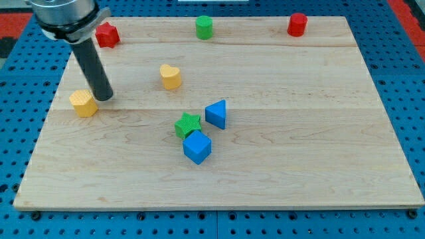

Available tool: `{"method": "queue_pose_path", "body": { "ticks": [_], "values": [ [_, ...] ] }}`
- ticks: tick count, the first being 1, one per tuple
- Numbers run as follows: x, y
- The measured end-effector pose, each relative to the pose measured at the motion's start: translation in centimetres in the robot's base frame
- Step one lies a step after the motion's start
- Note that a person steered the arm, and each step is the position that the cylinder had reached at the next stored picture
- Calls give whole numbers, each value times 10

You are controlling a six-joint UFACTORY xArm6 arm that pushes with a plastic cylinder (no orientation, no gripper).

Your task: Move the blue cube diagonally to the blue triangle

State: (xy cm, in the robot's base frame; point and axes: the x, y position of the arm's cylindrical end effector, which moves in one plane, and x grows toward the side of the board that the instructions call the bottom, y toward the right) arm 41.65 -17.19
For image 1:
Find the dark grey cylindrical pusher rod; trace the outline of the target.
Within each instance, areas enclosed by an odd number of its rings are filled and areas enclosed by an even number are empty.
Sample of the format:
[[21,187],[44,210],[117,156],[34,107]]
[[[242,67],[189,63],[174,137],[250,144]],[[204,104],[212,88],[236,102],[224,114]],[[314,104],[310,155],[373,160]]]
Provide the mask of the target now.
[[72,44],[71,49],[95,99],[109,100],[114,92],[92,39]]

